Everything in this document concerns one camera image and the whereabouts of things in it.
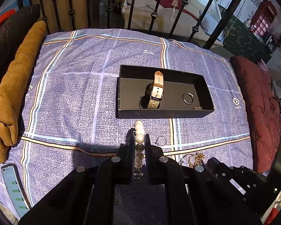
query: black box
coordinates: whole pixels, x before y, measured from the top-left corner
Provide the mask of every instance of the black box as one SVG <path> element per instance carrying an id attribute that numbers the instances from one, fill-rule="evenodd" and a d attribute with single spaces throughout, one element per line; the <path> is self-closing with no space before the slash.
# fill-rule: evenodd
<path id="1" fill-rule="evenodd" d="M 140 109 L 139 100 L 154 81 L 154 74 L 164 75 L 163 98 L 159 109 Z M 191 105 L 183 94 L 191 93 Z M 202 75 L 163 68 L 121 65 L 117 82 L 116 117 L 119 119 L 184 119 L 202 118 L 214 111 L 210 92 Z"/>

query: silver bolt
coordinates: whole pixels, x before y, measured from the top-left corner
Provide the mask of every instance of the silver bolt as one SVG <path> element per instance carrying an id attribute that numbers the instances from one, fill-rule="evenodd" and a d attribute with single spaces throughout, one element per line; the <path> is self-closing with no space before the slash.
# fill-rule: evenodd
<path id="1" fill-rule="evenodd" d="M 121 160 L 121 158 L 118 156 L 115 156 L 111 159 L 112 162 L 119 162 L 120 160 Z"/>
<path id="2" fill-rule="evenodd" d="M 201 173 L 201 172 L 204 171 L 204 167 L 201 166 L 201 165 L 196 165 L 196 166 L 195 166 L 195 170 L 196 170 L 197 172 Z"/>
<path id="3" fill-rule="evenodd" d="M 159 160 L 161 161 L 161 162 L 167 162 L 169 159 L 167 158 L 167 157 L 165 157 L 165 156 L 162 156 L 162 157 L 160 157 L 159 158 Z"/>
<path id="4" fill-rule="evenodd" d="M 85 166 L 83 166 L 83 165 L 80 165 L 76 168 L 76 171 L 79 172 L 79 173 L 84 172 L 84 170 L 85 170 Z"/>

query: bead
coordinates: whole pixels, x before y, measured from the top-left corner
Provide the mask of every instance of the bead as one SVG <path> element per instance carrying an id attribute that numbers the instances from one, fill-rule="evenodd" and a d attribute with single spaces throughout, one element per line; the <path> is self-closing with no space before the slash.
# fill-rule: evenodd
<path id="1" fill-rule="evenodd" d="M 135 137 L 135 141 L 139 144 L 143 143 L 145 141 L 145 137 L 143 135 L 137 135 Z"/>
<path id="2" fill-rule="evenodd" d="M 144 157 L 143 153 L 141 153 L 141 152 L 136 152 L 135 158 L 136 158 L 137 160 L 143 160 L 143 157 Z"/>
<path id="3" fill-rule="evenodd" d="M 142 124 L 137 124 L 135 126 L 135 130 L 138 130 L 138 129 L 143 129 L 143 125 Z"/>
<path id="4" fill-rule="evenodd" d="M 145 146 L 143 144 L 137 144 L 135 149 L 137 152 L 142 152 L 145 149 Z"/>
<path id="5" fill-rule="evenodd" d="M 140 169 L 143 165 L 143 162 L 141 160 L 135 160 L 134 167 L 137 169 Z"/>
<path id="6" fill-rule="evenodd" d="M 137 125 L 137 124 L 143 125 L 143 123 L 141 121 L 139 121 L 139 120 L 135 122 L 135 125 Z"/>
<path id="7" fill-rule="evenodd" d="M 144 129 L 141 129 L 141 128 L 139 128 L 139 129 L 137 129 L 136 130 L 136 135 L 144 135 L 145 134 L 145 130 Z"/>

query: yellow blanket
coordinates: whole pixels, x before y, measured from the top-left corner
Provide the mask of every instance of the yellow blanket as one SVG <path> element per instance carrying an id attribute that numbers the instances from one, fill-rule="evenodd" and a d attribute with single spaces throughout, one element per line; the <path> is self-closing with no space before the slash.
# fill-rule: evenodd
<path id="1" fill-rule="evenodd" d="M 7 160 L 9 147 L 18 141 L 20 107 L 45 33 L 44 21 L 32 26 L 0 83 L 0 163 Z"/>

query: black pillow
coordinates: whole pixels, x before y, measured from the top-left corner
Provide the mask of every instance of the black pillow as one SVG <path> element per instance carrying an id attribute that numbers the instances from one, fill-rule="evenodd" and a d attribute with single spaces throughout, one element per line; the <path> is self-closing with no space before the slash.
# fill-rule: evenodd
<path id="1" fill-rule="evenodd" d="M 0 83 L 9 64 L 15 59 L 17 49 L 39 17 L 39 4 L 25 6 L 0 26 Z"/>

